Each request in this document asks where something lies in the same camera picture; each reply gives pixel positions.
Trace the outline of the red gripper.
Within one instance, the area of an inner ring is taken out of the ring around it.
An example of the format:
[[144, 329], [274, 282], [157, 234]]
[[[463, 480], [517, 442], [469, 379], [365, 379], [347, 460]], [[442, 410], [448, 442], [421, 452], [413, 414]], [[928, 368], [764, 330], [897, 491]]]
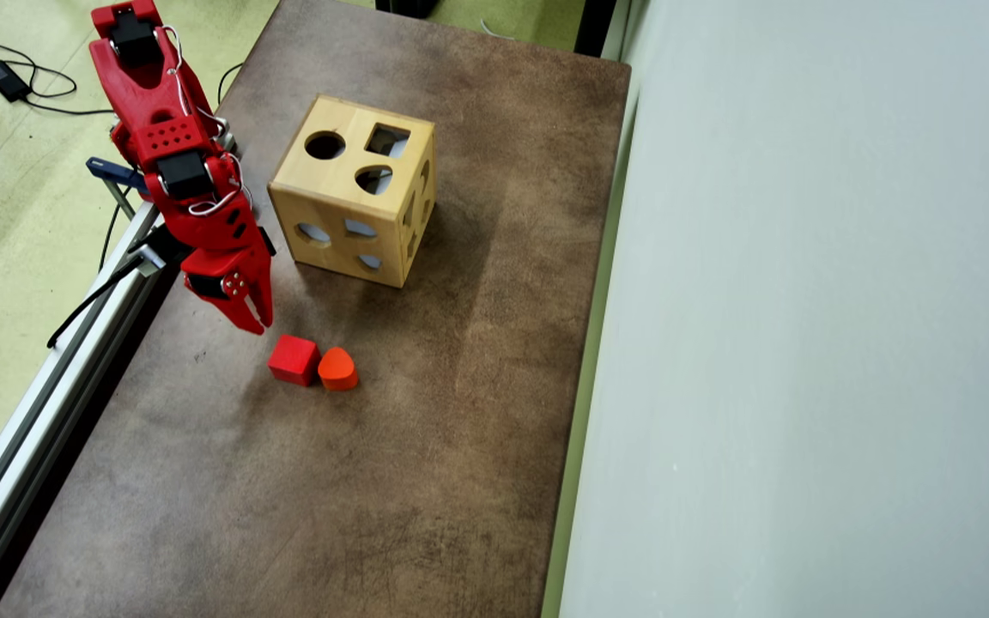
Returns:
[[[242, 185], [222, 196], [200, 193], [177, 199], [164, 192], [164, 220], [188, 246], [181, 270], [185, 286], [237, 329], [262, 336], [272, 326], [271, 266], [276, 250], [256, 218], [252, 194]], [[247, 298], [228, 279], [245, 279]]]

